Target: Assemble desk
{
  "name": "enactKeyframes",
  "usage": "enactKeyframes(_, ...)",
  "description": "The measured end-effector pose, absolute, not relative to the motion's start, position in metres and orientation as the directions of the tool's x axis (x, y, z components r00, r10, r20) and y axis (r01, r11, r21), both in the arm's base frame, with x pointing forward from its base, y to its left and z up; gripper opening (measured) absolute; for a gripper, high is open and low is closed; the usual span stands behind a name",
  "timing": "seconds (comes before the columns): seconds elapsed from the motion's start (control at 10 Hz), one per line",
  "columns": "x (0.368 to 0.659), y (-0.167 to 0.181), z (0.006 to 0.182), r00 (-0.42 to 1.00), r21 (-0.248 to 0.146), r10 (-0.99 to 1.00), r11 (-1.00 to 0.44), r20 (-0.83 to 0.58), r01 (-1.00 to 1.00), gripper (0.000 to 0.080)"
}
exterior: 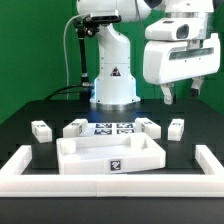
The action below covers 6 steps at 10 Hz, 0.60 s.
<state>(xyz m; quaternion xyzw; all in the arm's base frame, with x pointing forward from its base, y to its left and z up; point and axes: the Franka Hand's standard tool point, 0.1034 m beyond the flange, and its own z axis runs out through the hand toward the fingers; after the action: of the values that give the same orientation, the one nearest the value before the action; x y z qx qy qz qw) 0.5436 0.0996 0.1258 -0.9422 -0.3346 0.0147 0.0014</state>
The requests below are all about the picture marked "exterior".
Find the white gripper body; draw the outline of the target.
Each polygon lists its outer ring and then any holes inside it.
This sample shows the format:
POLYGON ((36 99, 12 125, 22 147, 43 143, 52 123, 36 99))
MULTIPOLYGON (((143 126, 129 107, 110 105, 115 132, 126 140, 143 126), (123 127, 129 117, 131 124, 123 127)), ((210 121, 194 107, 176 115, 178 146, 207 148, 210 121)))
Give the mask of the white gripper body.
POLYGON ((189 49, 185 41, 149 41, 144 50, 143 76, 151 84, 161 85, 216 73, 219 66, 217 33, 198 49, 189 49))

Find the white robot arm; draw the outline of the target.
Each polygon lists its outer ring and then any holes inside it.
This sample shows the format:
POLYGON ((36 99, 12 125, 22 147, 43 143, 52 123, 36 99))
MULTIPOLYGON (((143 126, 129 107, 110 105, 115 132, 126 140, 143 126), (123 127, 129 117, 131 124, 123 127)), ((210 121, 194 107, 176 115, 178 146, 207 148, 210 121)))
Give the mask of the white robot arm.
POLYGON ((212 14, 224 0, 77 0, 83 32, 96 36, 100 72, 90 102, 94 107, 121 109, 140 100, 130 72, 130 41, 113 25, 148 17, 164 17, 145 29, 143 77, 159 85, 164 102, 173 103, 173 84, 190 79, 190 94, 197 97, 206 75, 219 69, 220 41, 212 30, 212 14))

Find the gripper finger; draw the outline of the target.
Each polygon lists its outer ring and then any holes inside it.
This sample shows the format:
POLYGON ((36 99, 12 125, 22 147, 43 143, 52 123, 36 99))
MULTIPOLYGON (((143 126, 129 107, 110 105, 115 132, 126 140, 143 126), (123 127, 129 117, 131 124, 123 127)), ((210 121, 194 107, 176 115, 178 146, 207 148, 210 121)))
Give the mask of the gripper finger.
POLYGON ((192 98, 197 98, 200 95, 203 83, 204 83, 203 77, 194 77, 192 79, 192 85, 190 88, 190 96, 192 98))
POLYGON ((161 90, 164 95, 164 103, 167 105, 172 105, 174 99, 173 84, 172 83, 162 84, 161 90))

